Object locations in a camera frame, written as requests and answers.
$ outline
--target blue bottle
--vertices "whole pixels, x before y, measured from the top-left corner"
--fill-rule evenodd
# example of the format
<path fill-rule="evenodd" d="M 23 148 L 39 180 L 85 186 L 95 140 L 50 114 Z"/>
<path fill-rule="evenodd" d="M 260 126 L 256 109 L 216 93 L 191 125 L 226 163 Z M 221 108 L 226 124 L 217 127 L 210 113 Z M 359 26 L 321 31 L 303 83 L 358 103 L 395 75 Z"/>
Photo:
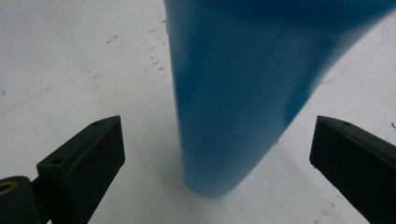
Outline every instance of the blue bottle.
<path fill-rule="evenodd" d="M 183 178 L 234 189 L 395 0 L 164 0 Z"/>

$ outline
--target black plastic part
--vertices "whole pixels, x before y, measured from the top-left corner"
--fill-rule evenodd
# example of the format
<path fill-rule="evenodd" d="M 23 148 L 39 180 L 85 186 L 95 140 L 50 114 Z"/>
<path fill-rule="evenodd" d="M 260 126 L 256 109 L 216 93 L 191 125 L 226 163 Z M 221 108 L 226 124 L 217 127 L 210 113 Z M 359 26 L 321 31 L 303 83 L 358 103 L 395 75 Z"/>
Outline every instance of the black plastic part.
<path fill-rule="evenodd" d="M 0 180 L 0 223 L 41 223 L 30 180 L 12 176 Z"/>
<path fill-rule="evenodd" d="M 396 147 L 353 124 L 318 117 L 309 157 L 371 223 L 396 223 Z"/>
<path fill-rule="evenodd" d="M 88 223 L 124 161 L 120 117 L 92 123 L 41 161 L 52 223 Z"/>

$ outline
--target white surface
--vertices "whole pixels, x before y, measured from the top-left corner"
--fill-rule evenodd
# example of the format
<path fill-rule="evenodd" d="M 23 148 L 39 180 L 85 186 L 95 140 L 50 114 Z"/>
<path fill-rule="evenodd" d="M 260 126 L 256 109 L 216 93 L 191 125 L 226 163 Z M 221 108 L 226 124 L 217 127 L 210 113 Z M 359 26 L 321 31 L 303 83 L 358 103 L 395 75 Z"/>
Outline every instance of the white surface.
<path fill-rule="evenodd" d="M 367 223 L 308 160 L 317 115 L 396 144 L 396 20 L 387 17 L 324 78 L 232 193 L 181 179 L 161 0 L 0 1 L 0 179 L 89 123 L 121 115 L 126 163 L 90 223 Z"/>

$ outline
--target blue cylinder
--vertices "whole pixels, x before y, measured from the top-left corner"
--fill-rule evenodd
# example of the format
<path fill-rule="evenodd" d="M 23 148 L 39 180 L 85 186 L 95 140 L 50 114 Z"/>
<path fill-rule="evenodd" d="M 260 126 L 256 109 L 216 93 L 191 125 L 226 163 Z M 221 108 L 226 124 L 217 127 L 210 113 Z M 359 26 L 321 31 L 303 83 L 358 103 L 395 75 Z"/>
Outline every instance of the blue cylinder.
<path fill-rule="evenodd" d="M 234 189 L 394 0 L 164 0 L 183 178 Z"/>

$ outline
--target screw hole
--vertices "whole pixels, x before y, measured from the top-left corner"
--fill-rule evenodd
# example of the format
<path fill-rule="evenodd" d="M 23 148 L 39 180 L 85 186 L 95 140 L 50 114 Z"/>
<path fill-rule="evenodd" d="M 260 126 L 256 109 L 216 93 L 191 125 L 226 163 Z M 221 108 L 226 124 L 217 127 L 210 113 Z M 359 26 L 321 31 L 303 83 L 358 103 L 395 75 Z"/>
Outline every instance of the screw hole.
<path fill-rule="evenodd" d="M 0 195 L 7 194 L 17 187 L 17 182 L 8 181 L 4 183 L 0 183 Z"/>
<path fill-rule="evenodd" d="M 61 163 L 62 161 L 64 161 L 62 158 L 58 158 L 58 159 L 53 160 L 52 164 L 56 165 L 56 164 Z"/>

